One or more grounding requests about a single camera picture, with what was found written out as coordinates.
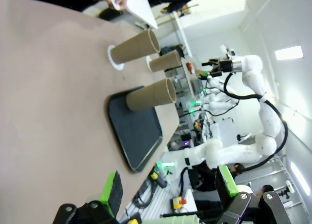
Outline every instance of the metal bolt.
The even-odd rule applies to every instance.
[[[92,203],[91,204],[91,208],[96,208],[98,205],[97,205],[97,203]]]
[[[246,194],[240,194],[240,198],[242,198],[242,199],[247,199],[247,195]]]
[[[267,195],[267,198],[268,198],[269,200],[271,200],[271,199],[273,199],[273,196],[272,196],[271,194],[268,194],[268,195]]]
[[[66,207],[66,211],[67,211],[67,212],[72,211],[72,209],[73,209],[73,208],[71,208],[70,206],[67,206],[67,207]]]

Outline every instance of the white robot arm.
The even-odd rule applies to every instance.
[[[264,89],[262,60],[258,56],[238,57],[230,60],[228,72],[242,72],[242,81],[245,86],[251,88],[256,94],[262,96],[259,100],[259,116],[263,125],[263,131],[255,137],[255,143],[251,145],[231,145],[224,148],[218,139],[210,139],[204,144],[191,149],[170,151],[163,153],[162,163],[171,163],[171,172],[179,175],[183,168],[198,165],[204,160],[209,167],[215,168],[228,163],[256,163],[265,156],[272,155],[277,148],[275,137],[281,130],[278,115],[266,103],[267,94]]]

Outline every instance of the brown paper cup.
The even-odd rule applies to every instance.
[[[175,103],[176,90],[170,79],[166,78],[129,93],[126,101],[132,111]]]
[[[159,58],[150,62],[152,72],[158,72],[170,68],[180,67],[182,65],[181,58],[177,50],[173,50]]]
[[[113,48],[111,56],[116,64],[121,64],[159,52],[157,38],[153,31],[148,29]]]

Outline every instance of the rectangular light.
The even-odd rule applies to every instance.
[[[275,51],[276,59],[277,60],[287,60],[287,59],[295,59],[295,58],[302,58],[303,53],[301,46],[294,46],[291,48],[286,48],[282,50]]]
[[[303,175],[301,174],[300,170],[298,167],[291,162],[291,168],[293,173],[295,174],[296,178],[299,180],[299,183],[301,184],[303,190],[305,191],[307,196],[310,196],[310,187],[307,183],[307,181],[304,179]]]

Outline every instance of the green light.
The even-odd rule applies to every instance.
[[[163,167],[174,167],[175,163],[174,162],[164,162],[162,164]]]

